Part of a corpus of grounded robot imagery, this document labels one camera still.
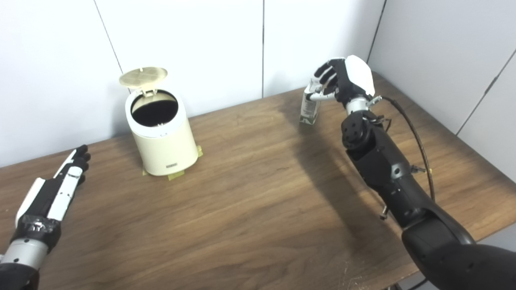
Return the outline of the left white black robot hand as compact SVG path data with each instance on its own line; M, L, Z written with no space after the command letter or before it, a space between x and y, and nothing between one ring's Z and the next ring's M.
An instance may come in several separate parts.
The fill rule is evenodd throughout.
M57 246L61 224L70 208L76 189L85 181L91 154L88 145L75 148L50 179L36 178L15 217L11 242L33 239L47 246Z

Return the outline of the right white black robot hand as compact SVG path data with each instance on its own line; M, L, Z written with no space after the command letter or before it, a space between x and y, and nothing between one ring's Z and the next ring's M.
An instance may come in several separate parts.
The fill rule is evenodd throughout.
M308 101L335 99L343 105L355 98L369 101L374 95L372 71L355 55L324 62L304 90L304 98Z

